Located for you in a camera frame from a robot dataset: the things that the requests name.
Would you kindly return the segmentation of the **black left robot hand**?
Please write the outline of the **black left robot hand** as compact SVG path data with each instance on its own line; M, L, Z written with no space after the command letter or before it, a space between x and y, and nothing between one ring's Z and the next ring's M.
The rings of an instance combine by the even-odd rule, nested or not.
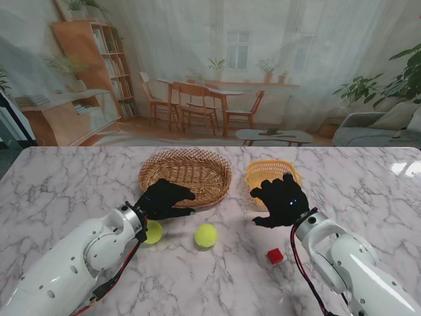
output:
M194 215L195 210L193 208L175 207L178 202L185 199L193 201L195 200L195 194L189 188L161 178L148 187L134 207L146 213L149 220L154 221Z

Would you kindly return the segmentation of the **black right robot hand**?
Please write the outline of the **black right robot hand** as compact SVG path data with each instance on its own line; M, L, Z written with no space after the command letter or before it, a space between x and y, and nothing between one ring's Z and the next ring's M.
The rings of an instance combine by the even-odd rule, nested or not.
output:
M250 195L260 199L269 211L268 217L253 219L257 226L292 226L303 214L310 211L307 196L290 173L285 173L281 180L276 178L272 182L262 181L260 188L253 188Z

